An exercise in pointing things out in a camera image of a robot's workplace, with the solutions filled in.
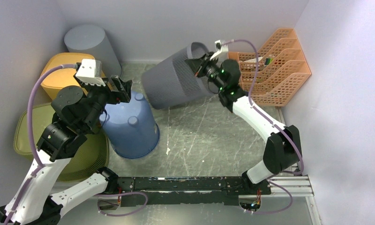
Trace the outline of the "dark grey mesh basket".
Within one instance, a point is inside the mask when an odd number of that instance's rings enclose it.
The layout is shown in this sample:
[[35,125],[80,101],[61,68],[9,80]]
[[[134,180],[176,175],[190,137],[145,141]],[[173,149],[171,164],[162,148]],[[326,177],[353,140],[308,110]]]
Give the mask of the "dark grey mesh basket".
[[145,71],[141,76],[141,84],[151,106],[164,109],[215,95],[217,87],[208,82],[207,77],[196,77],[185,62],[187,59],[200,58],[208,52],[203,43],[192,42]]

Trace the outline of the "blue plastic bucket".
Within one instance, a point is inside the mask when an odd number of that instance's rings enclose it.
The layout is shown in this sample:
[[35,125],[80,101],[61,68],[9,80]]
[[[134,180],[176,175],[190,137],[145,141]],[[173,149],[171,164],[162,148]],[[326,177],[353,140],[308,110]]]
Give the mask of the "blue plastic bucket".
[[142,158],[158,145],[160,131],[149,102],[136,91],[129,103],[107,104],[99,121],[115,153],[123,158]]

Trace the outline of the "light grey plastic bucket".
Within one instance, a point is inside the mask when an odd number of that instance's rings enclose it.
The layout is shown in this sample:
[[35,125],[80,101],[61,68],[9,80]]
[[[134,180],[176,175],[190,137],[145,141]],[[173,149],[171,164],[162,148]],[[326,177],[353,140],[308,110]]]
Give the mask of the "light grey plastic bucket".
[[82,24],[70,29],[64,43],[72,53],[85,53],[101,61],[106,76],[122,75],[122,65],[105,30],[93,24]]

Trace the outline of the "yellow mesh waste basket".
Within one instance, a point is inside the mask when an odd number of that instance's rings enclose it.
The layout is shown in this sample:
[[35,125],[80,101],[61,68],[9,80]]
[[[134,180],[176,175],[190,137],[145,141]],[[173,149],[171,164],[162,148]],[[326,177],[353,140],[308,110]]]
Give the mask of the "yellow mesh waste basket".
[[[74,64],[81,62],[82,59],[95,59],[94,56],[85,53],[77,52],[63,52],[54,55],[43,69],[42,75],[49,69],[62,64]],[[54,100],[57,97],[58,92],[64,87],[74,85],[79,86],[78,82],[74,78],[76,71],[72,68],[60,69],[50,75],[48,75],[41,83],[41,87],[47,93],[47,95]]]

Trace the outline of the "olive green mesh basket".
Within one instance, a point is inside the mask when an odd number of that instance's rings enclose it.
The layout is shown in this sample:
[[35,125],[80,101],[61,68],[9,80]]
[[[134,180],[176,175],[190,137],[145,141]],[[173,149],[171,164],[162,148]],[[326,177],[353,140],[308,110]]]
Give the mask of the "olive green mesh basket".
[[[33,136],[38,141],[43,130],[52,123],[55,111],[50,103],[36,105],[32,110]],[[82,181],[90,177],[97,169],[108,166],[109,143],[104,132],[86,135],[87,141],[80,146],[75,156],[65,166],[57,181]],[[17,124],[14,136],[14,150],[17,154],[33,160],[27,132],[27,113],[24,112]]]

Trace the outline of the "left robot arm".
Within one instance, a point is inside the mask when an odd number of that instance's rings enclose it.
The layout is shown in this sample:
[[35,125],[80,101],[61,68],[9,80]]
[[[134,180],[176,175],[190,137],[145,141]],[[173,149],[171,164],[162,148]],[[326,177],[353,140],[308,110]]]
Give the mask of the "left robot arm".
[[86,180],[50,194],[60,173],[98,130],[100,115],[107,104],[128,103],[132,81],[118,76],[99,78],[97,83],[77,78],[58,92],[51,106],[52,123],[33,144],[32,165],[16,195],[0,207],[0,222],[14,225],[55,225],[72,208],[95,195],[112,195],[118,190],[118,175],[101,167]]

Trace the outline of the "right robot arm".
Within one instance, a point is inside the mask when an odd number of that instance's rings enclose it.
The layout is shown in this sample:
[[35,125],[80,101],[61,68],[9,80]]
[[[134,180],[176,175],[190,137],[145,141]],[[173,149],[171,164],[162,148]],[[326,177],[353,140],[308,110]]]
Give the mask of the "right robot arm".
[[270,117],[255,104],[250,95],[239,85],[240,69],[235,60],[225,60],[220,66],[212,53],[206,53],[198,59],[185,62],[198,78],[206,77],[218,89],[222,106],[242,118],[265,141],[262,160],[243,175],[242,189],[253,194],[260,187],[260,182],[279,173],[295,163],[302,163],[299,130],[291,125]]

